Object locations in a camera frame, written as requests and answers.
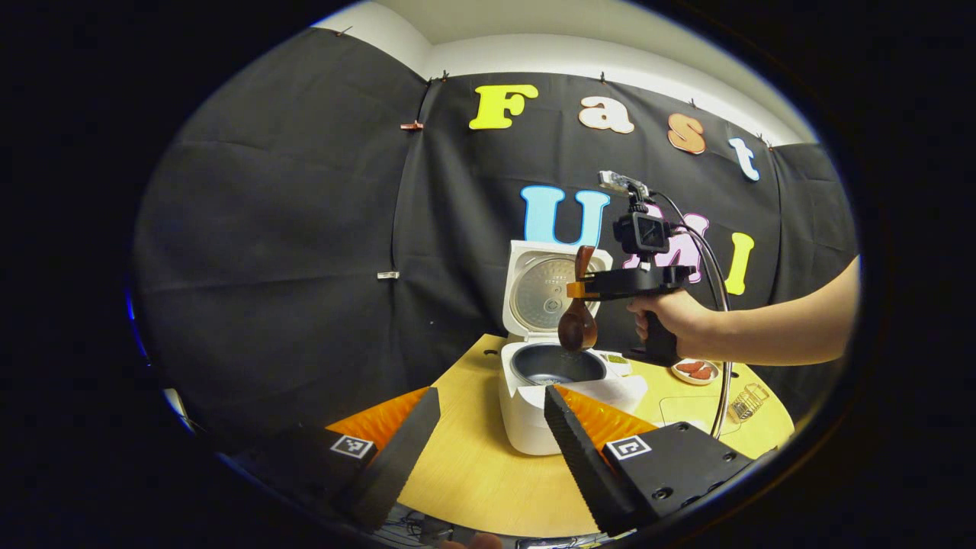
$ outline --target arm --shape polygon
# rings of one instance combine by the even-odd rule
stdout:
[[[694,359],[763,365],[812,364],[843,355],[857,315],[860,258],[810,295],[759,309],[716,312],[686,291],[639,297],[637,333],[646,339],[645,311],[677,336],[677,351]]]

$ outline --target orange letter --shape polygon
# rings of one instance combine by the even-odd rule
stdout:
[[[702,123],[691,116],[684,114],[672,114],[668,118],[668,141],[680,150],[701,154],[705,152],[705,139],[701,135],[705,132]]]

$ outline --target white wall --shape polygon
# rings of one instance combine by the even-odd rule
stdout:
[[[737,124],[771,145],[815,142],[813,131],[775,90],[761,94],[770,107],[700,69],[603,40],[555,34],[480,36],[431,45],[416,27],[374,2],[347,8],[315,26],[342,30],[399,59],[424,78],[483,72],[552,72],[606,79],[695,105]],[[675,27],[675,32],[686,32]],[[750,88],[762,82],[758,77]],[[776,116],[772,110],[789,116]]]
[[[351,26],[346,34],[372,44],[426,77],[424,73],[430,55],[430,42],[390,8],[374,2],[361,2],[313,26],[334,30],[345,30]]]

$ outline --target sausage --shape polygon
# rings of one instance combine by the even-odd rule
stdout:
[[[702,366],[704,365],[705,365],[704,362],[698,360],[696,362],[686,362],[684,364],[679,364],[677,366],[677,369],[679,371],[683,371],[684,373],[694,373],[702,369]]]
[[[709,379],[712,377],[712,367],[706,366],[697,372],[692,372],[691,377],[695,379]]]

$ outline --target yellow letter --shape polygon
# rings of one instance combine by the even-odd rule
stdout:
[[[732,233],[732,267],[729,277],[725,279],[725,290],[730,294],[742,295],[746,291],[746,265],[749,264],[749,252],[755,246],[755,240],[744,232]]]
[[[505,118],[505,109],[512,116],[518,116],[525,108],[525,96],[529,99],[539,97],[539,90],[531,84],[513,84],[504,86],[478,86],[474,92],[481,96],[478,103],[478,115],[468,123],[472,130],[503,129],[511,125],[511,119]]]

